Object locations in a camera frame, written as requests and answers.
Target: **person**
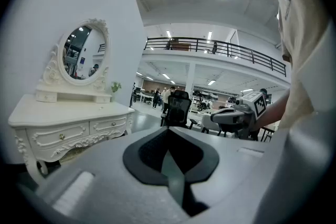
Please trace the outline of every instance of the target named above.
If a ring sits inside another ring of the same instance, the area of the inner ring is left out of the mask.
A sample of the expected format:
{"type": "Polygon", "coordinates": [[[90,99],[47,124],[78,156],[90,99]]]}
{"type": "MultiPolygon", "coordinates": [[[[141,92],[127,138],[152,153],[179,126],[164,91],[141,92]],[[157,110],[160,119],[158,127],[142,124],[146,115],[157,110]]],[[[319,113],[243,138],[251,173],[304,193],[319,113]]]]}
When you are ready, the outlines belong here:
{"type": "Polygon", "coordinates": [[[212,48],[212,54],[216,54],[217,51],[217,42],[214,42],[214,47],[212,48]]]}
{"type": "Polygon", "coordinates": [[[269,105],[253,130],[281,120],[279,129],[290,128],[313,112],[310,99],[298,78],[300,68],[318,45],[331,21],[320,0],[278,0],[282,58],[291,64],[290,89],[269,105]]]}
{"type": "Polygon", "coordinates": [[[156,105],[158,104],[159,98],[160,98],[160,88],[158,88],[155,91],[155,94],[153,97],[153,107],[152,107],[153,109],[156,109],[156,105]]]}
{"type": "Polygon", "coordinates": [[[133,83],[133,89],[131,93],[130,108],[133,106],[133,95],[135,94],[135,83],[133,83]]]}
{"type": "Polygon", "coordinates": [[[89,77],[92,76],[94,73],[96,73],[96,71],[98,70],[99,65],[95,64],[94,67],[92,67],[92,69],[89,72],[89,77]]]}
{"type": "MultiPolygon", "coordinates": [[[[262,88],[260,89],[260,92],[262,92],[265,100],[268,98],[268,94],[267,94],[267,90],[262,88]]],[[[258,134],[259,134],[259,131],[260,131],[260,128],[257,129],[257,130],[253,130],[249,133],[249,135],[251,136],[251,138],[254,140],[254,141],[258,141],[258,134]]]]}
{"type": "Polygon", "coordinates": [[[165,93],[164,93],[164,96],[162,98],[163,100],[163,103],[164,103],[164,108],[163,108],[163,113],[166,113],[167,109],[169,108],[169,103],[168,103],[168,98],[169,96],[175,92],[175,87],[174,86],[171,86],[169,90],[167,90],[165,93]]]}
{"type": "Polygon", "coordinates": [[[163,111],[163,107],[164,107],[164,102],[163,102],[163,96],[164,96],[164,93],[167,91],[167,88],[164,87],[162,93],[161,93],[161,111],[163,111]]]}

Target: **white column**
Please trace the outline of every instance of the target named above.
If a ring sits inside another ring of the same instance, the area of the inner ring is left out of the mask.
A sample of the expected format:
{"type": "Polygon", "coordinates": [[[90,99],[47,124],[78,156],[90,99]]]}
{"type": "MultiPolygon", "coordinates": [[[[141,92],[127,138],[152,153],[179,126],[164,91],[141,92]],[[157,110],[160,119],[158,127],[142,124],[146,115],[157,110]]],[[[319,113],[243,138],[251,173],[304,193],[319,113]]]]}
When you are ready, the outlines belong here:
{"type": "Polygon", "coordinates": [[[196,68],[196,64],[191,62],[190,65],[189,65],[187,83],[186,83],[186,86],[185,86],[185,91],[187,93],[189,93],[189,97],[192,96],[194,76],[195,76],[195,68],[196,68]]]}

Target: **office chair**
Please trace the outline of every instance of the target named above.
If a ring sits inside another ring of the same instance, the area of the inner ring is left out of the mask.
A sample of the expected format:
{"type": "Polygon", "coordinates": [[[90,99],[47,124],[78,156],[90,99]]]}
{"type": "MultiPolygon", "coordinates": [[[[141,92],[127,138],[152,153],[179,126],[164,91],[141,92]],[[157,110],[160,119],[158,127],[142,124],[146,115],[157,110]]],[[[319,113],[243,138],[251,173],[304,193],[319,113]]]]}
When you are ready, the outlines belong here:
{"type": "MultiPolygon", "coordinates": [[[[189,94],[185,91],[175,91],[174,94],[168,97],[169,108],[167,114],[161,115],[161,126],[165,122],[167,126],[179,126],[183,128],[188,128],[187,116],[188,111],[191,106],[191,100],[189,99],[189,94]]],[[[191,125],[189,129],[197,124],[195,120],[191,120],[191,125]]]]}

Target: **gray plastic surface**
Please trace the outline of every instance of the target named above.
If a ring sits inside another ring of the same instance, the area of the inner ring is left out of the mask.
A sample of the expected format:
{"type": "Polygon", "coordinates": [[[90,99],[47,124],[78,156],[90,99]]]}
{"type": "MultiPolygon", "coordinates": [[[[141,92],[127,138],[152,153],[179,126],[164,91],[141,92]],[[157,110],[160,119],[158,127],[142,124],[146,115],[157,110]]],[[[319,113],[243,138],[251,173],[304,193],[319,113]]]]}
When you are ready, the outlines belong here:
{"type": "Polygon", "coordinates": [[[95,174],[93,184],[71,217],[86,223],[178,223],[189,218],[165,186],[144,185],[124,167],[122,155],[128,145],[155,128],[105,141],[88,149],[73,163],[61,167],[40,185],[36,194],[53,204],[79,171],[95,174]]]}
{"type": "Polygon", "coordinates": [[[335,111],[314,113],[290,131],[276,132],[271,143],[170,127],[208,143],[220,157],[208,181],[191,186],[196,200],[210,207],[192,218],[166,187],[141,184],[123,166],[122,155],[129,144],[166,127],[92,147],[51,175],[37,194],[52,205],[64,185],[87,170],[96,177],[72,216],[86,223],[278,223],[304,203],[328,168],[336,146],[334,119],[335,111]],[[240,152],[242,147],[265,153],[256,157],[240,152]]]}

